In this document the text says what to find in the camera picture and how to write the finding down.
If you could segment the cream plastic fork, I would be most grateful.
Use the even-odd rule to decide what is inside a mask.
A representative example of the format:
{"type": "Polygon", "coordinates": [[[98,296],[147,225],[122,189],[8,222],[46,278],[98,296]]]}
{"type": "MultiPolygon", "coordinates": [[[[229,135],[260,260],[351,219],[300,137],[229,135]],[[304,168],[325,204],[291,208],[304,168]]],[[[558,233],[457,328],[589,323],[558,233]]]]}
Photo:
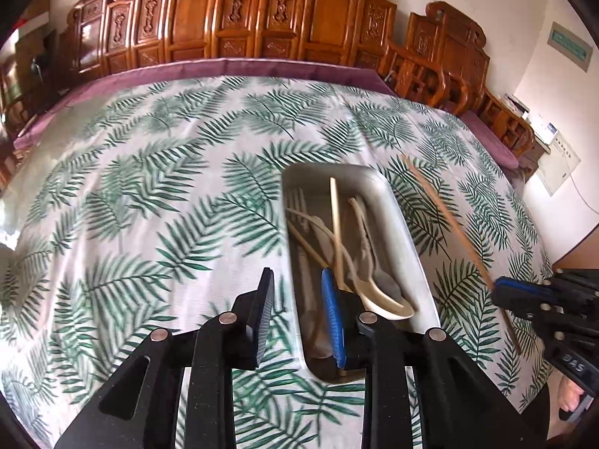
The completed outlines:
{"type": "MultiPolygon", "coordinates": [[[[305,218],[310,222],[315,229],[320,230],[324,235],[328,236],[333,244],[333,230],[330,230],[318,216],[305,215],[305,218]]],[[[375,291],[368,289],[368,285],[361,283],[358,279],[358,274],[354,269],[353,259],[342,241],[342,225],[341,225],[341,251],[343,260],[343,281],[341,289],[352,291],[361,298],[362,305],[368,311],[385,317],[392,321],[410,319],[414,315],[414,309],[409,302],[399,295],[398,298],[388,295],[377,284],[375,291]]]]}

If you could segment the light bamboo chopstick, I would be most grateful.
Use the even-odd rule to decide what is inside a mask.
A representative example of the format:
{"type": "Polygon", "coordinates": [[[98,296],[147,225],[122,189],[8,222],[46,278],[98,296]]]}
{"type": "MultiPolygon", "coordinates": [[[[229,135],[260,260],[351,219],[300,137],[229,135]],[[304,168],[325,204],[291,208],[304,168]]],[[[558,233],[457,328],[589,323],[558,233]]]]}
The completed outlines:
{"type": "Polygon", "coordinates": [[[339,200],[337,183],[334,177],[329,180],[331,212],[333,224],[333,247],[334,247],[334,265],[333,273],[328,288],[328,311],[329,326],[333,357],[337,368],[343,370],[346,363],[346,350],[344,346],[344,320],[343,309],[340,305],[340,296],[338,282],[343,281],[343,260],[341,251],[341,225],[339,214],[339,200]]]}

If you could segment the brown wooden chopstick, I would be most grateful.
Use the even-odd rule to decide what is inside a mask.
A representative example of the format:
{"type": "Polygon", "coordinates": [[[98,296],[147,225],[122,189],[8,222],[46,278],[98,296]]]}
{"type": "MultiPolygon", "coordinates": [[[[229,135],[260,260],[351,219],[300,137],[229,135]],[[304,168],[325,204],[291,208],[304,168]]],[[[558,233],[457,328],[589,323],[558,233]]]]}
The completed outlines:
{"type": "Polygon", "coordinates": [[[442,171],[421,159],[394,158],[386,175],[431,282],[442,327],[482,366],[513,350],[509,325],[490,299],[493,245],[468,202],[442,171]]]}

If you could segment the light chopstick in tray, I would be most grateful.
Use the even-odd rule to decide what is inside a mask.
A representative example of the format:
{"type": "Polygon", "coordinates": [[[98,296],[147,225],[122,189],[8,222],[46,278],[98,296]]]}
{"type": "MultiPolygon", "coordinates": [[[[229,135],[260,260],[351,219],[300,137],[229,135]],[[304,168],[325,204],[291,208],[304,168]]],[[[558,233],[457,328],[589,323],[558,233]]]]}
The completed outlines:
{"type": "Polygon", "coordinates": [[[329,266],[329,263],[326,262],[326,260],[324,260],[322,258],[322,256],[319,255],[319,253],[317,253],[315,251],[315,249],[312,248],[312,246],[302,237],[301,233],[298,231],[298,229],[296,229],[294,227],[294,225],[291,223],[291,221],[287,220],[286,221],[286,225],[287,225],[287,230],[288,232],[292,235],[292,237],[295,239],[296,242],[298,242],[298,244],[305,249],[305,252],[308,253],[309,256],[311,256],[311,258],[322,268],[322,269],[327,269],[329,266]]]}

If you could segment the grey metal utensil tray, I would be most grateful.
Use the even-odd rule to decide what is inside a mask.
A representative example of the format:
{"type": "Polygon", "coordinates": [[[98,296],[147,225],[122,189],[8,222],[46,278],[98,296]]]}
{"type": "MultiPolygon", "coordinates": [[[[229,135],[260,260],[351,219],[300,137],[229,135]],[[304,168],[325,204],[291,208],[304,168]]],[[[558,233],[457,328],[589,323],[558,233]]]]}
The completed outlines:
{"type": "Polygon", "coordinates": [[[319,381],[354,378],[336,366],[321,273],[343,276],[361,307],[425,333],[441,324],[407,222],[381,173],[366,166],[305,163],[281,179],[298,313],[301,360],[319,381]]]}

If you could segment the metal fork in tray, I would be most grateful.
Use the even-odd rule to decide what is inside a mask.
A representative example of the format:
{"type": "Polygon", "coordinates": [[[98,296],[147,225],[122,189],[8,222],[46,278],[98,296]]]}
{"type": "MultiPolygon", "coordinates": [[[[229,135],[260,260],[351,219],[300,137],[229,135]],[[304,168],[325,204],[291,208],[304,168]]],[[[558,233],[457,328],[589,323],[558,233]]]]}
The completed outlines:
{"type": "Polygon", "coordinates": [[[307,231],[310,229],[310,222],[305,218],[308,215],[305,193],[301,187],[290,187],[284,191],[286,216],[295,227],[307,231]]]}

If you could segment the palm leaf tablecloth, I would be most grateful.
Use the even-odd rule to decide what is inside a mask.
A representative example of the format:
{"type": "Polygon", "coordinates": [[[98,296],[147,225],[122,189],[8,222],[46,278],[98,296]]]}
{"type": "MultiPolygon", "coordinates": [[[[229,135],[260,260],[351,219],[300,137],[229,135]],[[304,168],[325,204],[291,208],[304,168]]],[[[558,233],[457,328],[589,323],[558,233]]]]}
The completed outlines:
{"type": "MultiPolygon", "coordinates": [[[[153,329],[202,326],[270,268],[265,359],[234,373],[238,446],[358,447],[364,385],[318,381],[301,366],[284,169],[237,160],[209,177],[170,171],[129,183],[111,170],[58,180],[46,174],[58,143],[49,129],[1,201],[1,233],[13,242],[1,273],[1,390],[33,440],[53,447],[153,329]]],[[[493,277],[549,277],[540,235],[504,174],[451,183],[492,242],[493,277]]],[[[530,324],[514,328],[513,350],[478,365],[516,409],[528,409],[544,398],[551,369],[530,324]]]]}

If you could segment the carved wooden chair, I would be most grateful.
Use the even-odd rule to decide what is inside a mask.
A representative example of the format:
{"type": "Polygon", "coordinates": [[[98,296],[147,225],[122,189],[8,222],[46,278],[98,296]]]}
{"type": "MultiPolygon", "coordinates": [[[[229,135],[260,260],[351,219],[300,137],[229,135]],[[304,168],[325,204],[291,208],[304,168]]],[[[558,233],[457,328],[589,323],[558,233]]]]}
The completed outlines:
{"type": "Polygon", "coordinates": [[[472,18],[445,1],[408,19],[405,44],[386,42],[378,71],[407,100],[438,107],[488,132],[492,141],[520,157],[534,132],[486,87],[486,35],[472,18]]]}

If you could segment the carved wooden cabinet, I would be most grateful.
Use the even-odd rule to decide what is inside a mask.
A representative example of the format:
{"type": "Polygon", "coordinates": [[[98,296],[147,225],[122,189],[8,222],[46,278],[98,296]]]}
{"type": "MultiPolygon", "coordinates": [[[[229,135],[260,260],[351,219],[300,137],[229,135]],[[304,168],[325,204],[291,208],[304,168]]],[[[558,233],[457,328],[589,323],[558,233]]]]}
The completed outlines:
{"type": "Polygon", "coordinates": [[[389,0],[79,0],[59,51],[82,82],[217,58],[377,69],[396,11],[389,0]]]}

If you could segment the white paper wall chart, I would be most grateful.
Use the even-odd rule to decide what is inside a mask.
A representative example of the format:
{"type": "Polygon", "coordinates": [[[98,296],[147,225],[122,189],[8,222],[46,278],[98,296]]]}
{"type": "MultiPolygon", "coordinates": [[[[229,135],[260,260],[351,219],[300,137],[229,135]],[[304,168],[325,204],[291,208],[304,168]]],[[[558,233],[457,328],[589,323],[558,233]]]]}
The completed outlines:
{"type": "Polygon", "coordinates": [[[553,196],[572,175],[581,159],[571,145],[557,133],[549,145],[549,152],[538,161],[537,174],[547,192],[553,196]]]}

